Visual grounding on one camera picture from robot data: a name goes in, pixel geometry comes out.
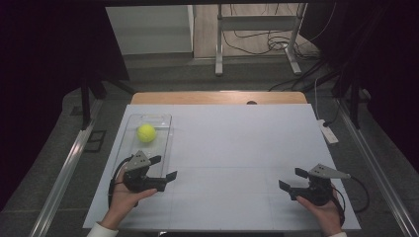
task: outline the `yellow tennis ball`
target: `yellow tennis ball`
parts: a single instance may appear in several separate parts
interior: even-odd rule
[[[151,124],[145,123],[136,130],[136,137],[142,142],[150,142],[156,138],[156,129]]]

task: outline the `hand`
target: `hand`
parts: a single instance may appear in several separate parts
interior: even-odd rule
[[[335,190],[333,190],[333,196],[337,198]],[[322,206],[317,206],[304,197],[298,196],[296,200],[317,218],[317,222],[326,236],[342,232],[339,212],[333,201],[330,200]]]
[[[139,200],[148,198],[157,193],[157,190],[155,189],[143,191],[138,194],[129,191],[123,183],[124,170],[124,167],[122,167],[120,173],[118,174],[114,194],[112,196],[111,207],[100,223],[107,229],[118,229],[121,221],[123,221],[126,215],[132,210]]]

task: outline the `white sleeve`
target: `white sleeve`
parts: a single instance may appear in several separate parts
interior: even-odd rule
[[[329,237],[347,237],[345,232],[340,232],[339,234],[331,235]]]
[[[98,223],[95,223],[87,237],[115,237],[117,234],[118,230],[110,230]]]

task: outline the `transparent box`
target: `transparent box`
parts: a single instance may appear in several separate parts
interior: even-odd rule
[[[156,138],[150,142],[141,142],[137,136],[137,129],[145,123],[151,124],[156,130]],[[114,164],[113,174],[125,158],[135,155],[142,150],[147,158],[161,156],[161,161],[150,166],[147,176],[162,178],[167,174],[167,160],[170,156],[170,147],[173,136],[170,115],[131,115],[126,123],[126,129]]]

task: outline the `white tabletop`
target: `white tabletop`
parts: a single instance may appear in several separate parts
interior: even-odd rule
[[[335,169],[311,105],[141,105],[127,106],[84,227],[108,208],[115,164],[129,155],[120,149],[132,115],[171,115],[173,136],[164,173],[178,171],[164,193],[142,200],[120,228],[142,231],[318,230],[315,218],[278,180],[306,188],[294,168],[318,163]],[[360,229],[346,200],[346,230]]]

